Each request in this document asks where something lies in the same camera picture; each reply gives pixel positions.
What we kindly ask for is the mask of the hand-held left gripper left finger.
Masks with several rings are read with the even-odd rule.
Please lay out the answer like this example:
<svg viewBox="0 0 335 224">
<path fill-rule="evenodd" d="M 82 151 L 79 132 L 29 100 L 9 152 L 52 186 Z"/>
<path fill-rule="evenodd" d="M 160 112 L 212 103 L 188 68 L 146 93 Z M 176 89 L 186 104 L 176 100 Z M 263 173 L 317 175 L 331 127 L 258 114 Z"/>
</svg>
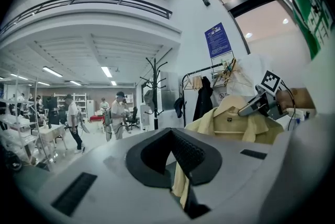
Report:
<svg viewBox="0 0 335 224">
<path fill-rule="evenodd" d="M 129 173 L 147 187 L 171 189 L 166 162 L 172 152 L 172 129 L 165 128 L 131 147 L 126 154 Z"/>
</svg>

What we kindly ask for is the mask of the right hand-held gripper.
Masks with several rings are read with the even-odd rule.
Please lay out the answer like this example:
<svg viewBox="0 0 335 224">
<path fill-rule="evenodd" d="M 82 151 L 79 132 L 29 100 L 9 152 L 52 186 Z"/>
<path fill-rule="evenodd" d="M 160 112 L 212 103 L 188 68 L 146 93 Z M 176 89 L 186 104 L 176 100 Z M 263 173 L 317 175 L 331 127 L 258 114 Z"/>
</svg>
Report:
<svg viewBox="0 0 335 224">
<path fill-rule="evenodd" d="M 282 79 L 278 75 L 267 70 L 261 83 L 255 86 L 257 94 L 247 102 L 247 105 L 239 109 L 238 115 L 245 117 L 259 112 L 273 120 L 278 120 L 287 115 L 282 111 L 276 99 L 276 92 L 281 82 Z"/>
</svg>

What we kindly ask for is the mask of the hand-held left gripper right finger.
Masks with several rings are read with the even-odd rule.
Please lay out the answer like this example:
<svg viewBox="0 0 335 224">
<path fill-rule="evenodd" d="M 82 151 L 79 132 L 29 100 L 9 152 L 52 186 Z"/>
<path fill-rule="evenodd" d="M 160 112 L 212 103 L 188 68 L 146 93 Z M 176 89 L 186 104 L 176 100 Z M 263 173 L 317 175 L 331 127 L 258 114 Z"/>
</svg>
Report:
<svg viewBox="0 0 335 224">
<path fill-rule="evenodd" d="M 171 129 L 172 153 L 191 185 L 207 184 L 222 165 L 222 155 L 210 144 L 212 136 L 187 129 Z"/>
</svg>

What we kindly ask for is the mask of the tan khaki fabric garment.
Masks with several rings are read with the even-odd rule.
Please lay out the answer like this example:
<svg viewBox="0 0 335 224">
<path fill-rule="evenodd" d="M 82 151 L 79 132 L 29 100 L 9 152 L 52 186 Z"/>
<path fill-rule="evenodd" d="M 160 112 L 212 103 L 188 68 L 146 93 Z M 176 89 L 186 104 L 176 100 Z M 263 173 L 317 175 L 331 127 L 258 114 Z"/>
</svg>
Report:
<svg viewBox="0 0 335 224">
<path fill-rule="evenodd" d="M 276 136 L 284 131 L 281 124 L 259 113 L 240 117 L 238 109 L 231 107 L 215 117 L 215 110 L 185 128 L 209 136 L 263 144 L 273 144 Z"/>
</svg>

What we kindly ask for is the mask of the person's right forearm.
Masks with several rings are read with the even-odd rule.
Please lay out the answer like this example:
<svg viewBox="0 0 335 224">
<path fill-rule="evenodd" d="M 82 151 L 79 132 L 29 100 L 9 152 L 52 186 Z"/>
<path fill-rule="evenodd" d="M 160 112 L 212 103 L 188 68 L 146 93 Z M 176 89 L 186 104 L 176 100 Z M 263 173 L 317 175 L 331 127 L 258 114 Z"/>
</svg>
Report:
<svg viewBox="0 0 335 224">
<path fill-rule="evenodd" d="M 276 100 L 282 110 L 288 108 L 315 109 L 315 104 L 306 88 L 279 90 L 276 93 Z"/>
</svg>

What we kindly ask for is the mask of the small white cabinet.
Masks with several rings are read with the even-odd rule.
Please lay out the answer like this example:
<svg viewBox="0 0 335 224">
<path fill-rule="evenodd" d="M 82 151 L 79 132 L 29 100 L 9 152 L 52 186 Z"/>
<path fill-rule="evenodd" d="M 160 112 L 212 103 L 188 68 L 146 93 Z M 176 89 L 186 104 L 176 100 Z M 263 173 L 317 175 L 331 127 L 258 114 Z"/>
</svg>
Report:
<svg viewBox="0 0 335 224">
<path fill-rule="evenodd" d="M 154 114 L 151 111 L 150 106 L 141 104 L 140 106 L 140 123 L 141 129 L 144 131 L 154 130 Z"/>
</svg>

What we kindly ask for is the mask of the black office chair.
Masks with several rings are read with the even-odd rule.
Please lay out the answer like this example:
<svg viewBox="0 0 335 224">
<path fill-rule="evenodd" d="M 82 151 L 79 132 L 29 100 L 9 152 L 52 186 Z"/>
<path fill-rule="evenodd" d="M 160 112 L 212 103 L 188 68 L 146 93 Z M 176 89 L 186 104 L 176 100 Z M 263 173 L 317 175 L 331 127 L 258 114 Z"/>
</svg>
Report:
<svg viewBox="0 0 335 224">
<path fill-rule="evenodd" d="M 131 130 L 132 130 L 133 127 L 137 127 L 137 128 L 139 127 L 138 126 L 139 119 L 137 117 L 137 112 L 138 112 L 137 107 L 134 107 L 133 111 L 130 113 L 129 117 L 127 117 L 127 123 L 128 123 Z"/>
</svg>

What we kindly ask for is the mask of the black cap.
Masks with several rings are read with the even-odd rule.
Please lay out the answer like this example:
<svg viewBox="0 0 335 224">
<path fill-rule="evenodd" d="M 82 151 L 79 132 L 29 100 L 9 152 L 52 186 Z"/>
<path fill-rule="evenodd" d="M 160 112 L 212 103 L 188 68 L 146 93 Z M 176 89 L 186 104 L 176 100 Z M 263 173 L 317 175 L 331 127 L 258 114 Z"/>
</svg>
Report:
<svg viewBox="0 0 335 224">
<path fill-rule="evenodd" d="M 184 98 L 179 97 L 174 102 L 174 109 L 178 118 L 181 118 L 183 115 L 183 105 L 184 105 Z"/>
</svg>

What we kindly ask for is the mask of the black hanging jacket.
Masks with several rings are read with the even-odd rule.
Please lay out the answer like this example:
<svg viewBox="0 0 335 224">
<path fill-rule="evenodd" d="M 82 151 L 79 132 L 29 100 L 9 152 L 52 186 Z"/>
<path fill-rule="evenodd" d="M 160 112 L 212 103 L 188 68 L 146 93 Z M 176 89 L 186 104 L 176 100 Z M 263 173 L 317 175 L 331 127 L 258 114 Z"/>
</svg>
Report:
<svg viewBox="0 0 335 224">
<path fill-rule="evenodd" d="M 202 118 L 205 113 L 213 109 L 213 103 L 211 101 L 213 89 L 210 85 L 209 79 L 206 76 L 202 78 L 202 84 L 203 87 L 198 91 L 198 98 L 193 116 L 194 121 Z"/>
</svg>

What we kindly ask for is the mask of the grey hat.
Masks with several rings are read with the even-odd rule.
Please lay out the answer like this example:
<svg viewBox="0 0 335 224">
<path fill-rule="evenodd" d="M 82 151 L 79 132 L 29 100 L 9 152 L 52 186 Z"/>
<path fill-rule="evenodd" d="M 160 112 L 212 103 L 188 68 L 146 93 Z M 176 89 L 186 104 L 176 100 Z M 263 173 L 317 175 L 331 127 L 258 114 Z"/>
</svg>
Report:
<svg viewBox="0 0 335 224">
<path fill-rule="evenodd" d="M 152 113 L 155 110 L 155 105 L 153 101 L 153 93 L 154 91 L 152 89 L 148 90 L 143 97 L 145 104 L 150 107 Z"/>
</svg>

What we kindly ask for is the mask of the black coat rack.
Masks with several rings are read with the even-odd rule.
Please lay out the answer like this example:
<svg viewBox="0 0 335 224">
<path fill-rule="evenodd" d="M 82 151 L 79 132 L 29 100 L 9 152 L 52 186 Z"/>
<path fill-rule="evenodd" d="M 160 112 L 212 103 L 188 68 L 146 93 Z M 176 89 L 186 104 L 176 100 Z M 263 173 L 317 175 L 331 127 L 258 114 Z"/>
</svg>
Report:
<svg viewBox="0 0 335 224">
<path fill-rule="evenodd" d="M 154 130 L 157 130 L 158 127 L 159 127 L 159 124 L 158 124 L 158 116 L 163 112 L 162 111 L 158 111 L 158 104 L 157 104 L 157 90 L 158 89 L 162 89 L 162 88 L 165 88 L 166 85 L 163 85 L 163 86 L 158 86 L 159 83 L 161 83 L 162 81 L 166 80 L 166 78 L 163 78 L 161 80 L 158 80 L 158 76 L 160 75 L 161 73 L 161 67 L 163 67 L 164 65 L 168 64 L 168 61 L 160 64 L 159 66 L 157 66 L 157 60 L 156 58 L 153 58 L 153 61 L 149 60 L 149 58 L 146 57 L 146 60 L 147 62 L 149 63 L 149 65 L 151 66 L 151 70 L 152 70 L 152 80 L 150 79 L 146 79 L 144 77 L 140 77 L 141 80 L 144 80 L 146 85 L 151 88 L 152 90 L 152 101 L 153 101 L 153 104 L 154 104 L 154 111 L 151 112 L 151 113 L 147 113 L 148 115 L 154 115 Z"/>
</svg>

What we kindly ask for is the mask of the stack of wooden hangers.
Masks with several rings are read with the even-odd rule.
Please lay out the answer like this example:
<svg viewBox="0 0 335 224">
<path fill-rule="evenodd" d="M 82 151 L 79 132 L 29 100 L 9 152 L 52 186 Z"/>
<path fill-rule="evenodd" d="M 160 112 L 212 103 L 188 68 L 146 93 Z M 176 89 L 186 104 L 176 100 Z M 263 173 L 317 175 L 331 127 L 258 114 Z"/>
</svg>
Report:
<svg viewBox="0 0 335 224">
<path fill-rule="evenodd" d="M 183 81 L 183 90 L 194 90 L 198 91 L 203 88 L 202 77 L 197 75 L 190 77 L 189 75 Z"/>
</svg>

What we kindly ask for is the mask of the white fridge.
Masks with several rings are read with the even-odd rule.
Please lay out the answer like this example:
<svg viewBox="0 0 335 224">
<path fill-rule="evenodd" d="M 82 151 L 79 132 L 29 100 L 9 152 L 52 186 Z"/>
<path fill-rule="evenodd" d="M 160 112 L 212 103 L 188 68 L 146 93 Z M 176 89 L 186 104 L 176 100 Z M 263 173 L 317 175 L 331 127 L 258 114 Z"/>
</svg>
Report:
<svg viewBox="0 0 335 224">
<path fill-rule="evenodd" d="M 92 116 L 95 115 L 95 104 L 93 100 L 86 101 L 86 111 L 87 111 L 87 118 L 90 119 Z"/>
</svg>

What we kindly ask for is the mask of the table with white tablecloth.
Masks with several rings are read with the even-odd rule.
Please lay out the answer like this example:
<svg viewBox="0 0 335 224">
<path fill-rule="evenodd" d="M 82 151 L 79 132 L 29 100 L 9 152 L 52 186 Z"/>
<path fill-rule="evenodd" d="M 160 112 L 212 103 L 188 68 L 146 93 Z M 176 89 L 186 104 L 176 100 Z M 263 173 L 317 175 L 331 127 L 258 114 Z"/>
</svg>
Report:
<svg viewBox="0 0 335 224">
<path fill-rule="evenodd" d="M 68 147 L 65 142 L 65 125 L 51 125 L 39 127 L 36 130 L 31 131 L 33 138 L 35 139 L 34 145 L 38 150 L 38 153 L 42 155 L 42 162 L 50 164 L 55 162 L 59 156 L 57 152 L 58 147 L 63 144 L 63 150 L 67 150 Z"/>
</svg>

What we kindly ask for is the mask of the white metal shelving rack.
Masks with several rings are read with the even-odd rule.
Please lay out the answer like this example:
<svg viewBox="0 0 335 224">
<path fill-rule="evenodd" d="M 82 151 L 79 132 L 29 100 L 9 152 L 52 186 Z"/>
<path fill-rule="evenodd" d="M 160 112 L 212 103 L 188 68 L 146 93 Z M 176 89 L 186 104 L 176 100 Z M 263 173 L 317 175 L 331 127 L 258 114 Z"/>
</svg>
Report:
<svg viewBox="0 0 335 224">
<path fill-rule="evenodd" d="M 21 80 L 10 74 L 28 78 Z M 29 101 L 30 88 L 37 79 L 20 70 L 0 76 L 0 142 L 6 150 L 17 155 L 25 165 L 42 165 L 42 155 L 34 145 L 31 131 L 40 127 L 36 101 Z"/>
</svg>

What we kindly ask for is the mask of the black balcony railing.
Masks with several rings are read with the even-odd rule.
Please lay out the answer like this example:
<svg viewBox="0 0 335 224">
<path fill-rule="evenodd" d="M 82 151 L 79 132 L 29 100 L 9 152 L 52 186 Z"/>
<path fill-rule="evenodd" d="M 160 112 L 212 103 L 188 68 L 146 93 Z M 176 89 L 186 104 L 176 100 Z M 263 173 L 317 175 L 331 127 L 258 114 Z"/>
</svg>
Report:
<svg viewBox="0 0 335 224">
<path fill-rule="evenodd" d="M 78 4 L 109 4 L 109 5 L 121 5 L 131 7 L 145 12 L 149 12 L 166 19 L 170 19 L 173 12 L 156 5 L 151 2 L 144 0 L 48 0 L 40 4 L 29 7 L 28 9 L 20 12 L 15 17 L 11 18 L 7 23 L 0 27 L 0 36 L 3 36 L 10 29 L 14 28 L 18 23 L 25 19 L 33 17 L 41 12 L 46 12 L 51 9 L 56 9 L 64 6 L 73 6 Z"/>
</svg>

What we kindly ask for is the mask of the white wall notice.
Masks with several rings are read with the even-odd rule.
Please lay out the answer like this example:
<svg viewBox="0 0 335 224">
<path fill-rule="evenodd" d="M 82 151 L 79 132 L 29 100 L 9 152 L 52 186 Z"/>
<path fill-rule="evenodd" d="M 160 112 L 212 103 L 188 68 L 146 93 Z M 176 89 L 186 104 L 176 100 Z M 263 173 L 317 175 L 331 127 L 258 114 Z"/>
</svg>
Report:
<svg viewBox="0 0 335 224">
<path fill-rule="evenodd" d="M 233 52 L 230 51 L 225 54 L 221 54 L 219 56 L 212 58 L 211 63 L 212 65 L 223 64 L 224 62 L 227 62 L 229 64 L 233 58 L 234 58 Z"/>
</svg>

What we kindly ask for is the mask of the black clothes rail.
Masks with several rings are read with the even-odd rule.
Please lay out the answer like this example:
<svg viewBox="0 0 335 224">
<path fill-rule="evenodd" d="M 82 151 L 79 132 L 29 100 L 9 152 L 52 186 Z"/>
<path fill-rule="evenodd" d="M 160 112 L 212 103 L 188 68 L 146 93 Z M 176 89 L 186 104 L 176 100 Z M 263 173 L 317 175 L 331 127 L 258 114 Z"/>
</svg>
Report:
<svg viewBox="0 0 335 224">
<path fill-rule="evenodd" d="M 182 116 L 183 116 L 183 125 L 184 127 L 186 126 L 186 101 L 185 101 L 185 94 L 184 94 L 184 80 L 189 77 L 190 75 L 193 75 L 193 74 L 197 74 L 197 73 L 200 73 L 200 72 L 203 72 L 203 71 L 207 71 L 207 70 L 213 70 L 214 68 L 217 68 L 219 66 L 223 66 L 222 63 L 219 63 L 219 64 L 215 64 L 215 65 L 211 65 L 211 66 L 208 66 L 206 68 L 203 68 L 203 69 L 200 69 L 200 70 L 196 70 L 196 71 L 193 71 L 193 72 L 189 72 L 189 73 L 186 73 L 183 78 L 182 78 L 182 81 L 181 81 L 181 87 L 182 87 L 182 91 L 180 92 L 181 94 L 181 98 L 183 99 L 183 107 L 182 107 Z"/>
</svg>

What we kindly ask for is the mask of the blue wall poster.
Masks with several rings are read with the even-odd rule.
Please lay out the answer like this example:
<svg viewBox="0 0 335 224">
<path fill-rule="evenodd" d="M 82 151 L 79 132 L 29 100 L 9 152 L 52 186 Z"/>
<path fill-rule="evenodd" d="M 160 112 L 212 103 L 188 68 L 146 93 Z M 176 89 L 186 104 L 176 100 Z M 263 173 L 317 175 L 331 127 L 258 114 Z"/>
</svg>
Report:
<svg viewBox="0 0 335 224">
<path fill-rule="evenodd" d="M 211 59 L 232 51 L 222 23 L 218 23 L 205 31 L 205 38 Z"/>
</svg>

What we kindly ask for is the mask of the white back wall shelves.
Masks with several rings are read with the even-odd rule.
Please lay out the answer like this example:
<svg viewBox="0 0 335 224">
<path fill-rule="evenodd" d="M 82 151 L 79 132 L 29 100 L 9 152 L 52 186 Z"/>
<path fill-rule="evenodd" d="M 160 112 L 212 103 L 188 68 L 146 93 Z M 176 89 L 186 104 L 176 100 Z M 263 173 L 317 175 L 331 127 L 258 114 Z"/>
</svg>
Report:
<svg viewBox="0 0 335 224">
<path fill-rule="evenodd" d="M 53 95 L 57 99 L 57 106 L 59 109 L 66 109 L 67 105 L 65 103 L 65 94 L 57 94 L 54 93 Z M 76 106 L 80 113 L 82 114 L 83 118 L 87 118 L 87 94 L 76 94 L 73 93 L 72 97 L 76 103 Z"/>
</svg>

